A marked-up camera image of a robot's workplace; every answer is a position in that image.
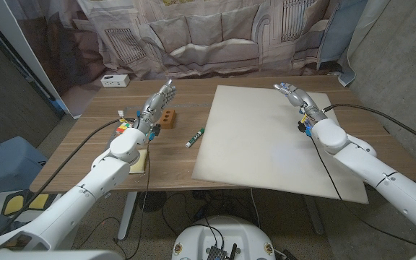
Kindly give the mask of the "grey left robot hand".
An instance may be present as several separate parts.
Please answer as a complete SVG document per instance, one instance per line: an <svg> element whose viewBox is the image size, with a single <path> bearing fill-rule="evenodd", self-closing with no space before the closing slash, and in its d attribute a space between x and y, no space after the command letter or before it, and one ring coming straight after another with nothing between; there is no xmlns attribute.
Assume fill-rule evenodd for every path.
<svg viewBox="0 0 416 260"><path fill-rule="evenodd" d="M160 120L166 105L176 96L176 87L169 79L158 92L151 95L142 108L140 116L135 120L133 128L144 134L150 132L152 127Z"/></svg>

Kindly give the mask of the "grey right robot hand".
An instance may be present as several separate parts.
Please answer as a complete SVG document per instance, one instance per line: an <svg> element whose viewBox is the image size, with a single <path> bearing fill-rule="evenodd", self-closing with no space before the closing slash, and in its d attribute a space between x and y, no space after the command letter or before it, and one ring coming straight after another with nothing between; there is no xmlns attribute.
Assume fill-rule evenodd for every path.
<svg viewBox="0 0 416 260"><path fill-rule="evenodd" d="M292 106L299 107L300 111L313 121L312 125L327 119L327 116L319 109L306 91L298 89L290 83L274 84L273 87L281 92L289 100Z"/></svg>

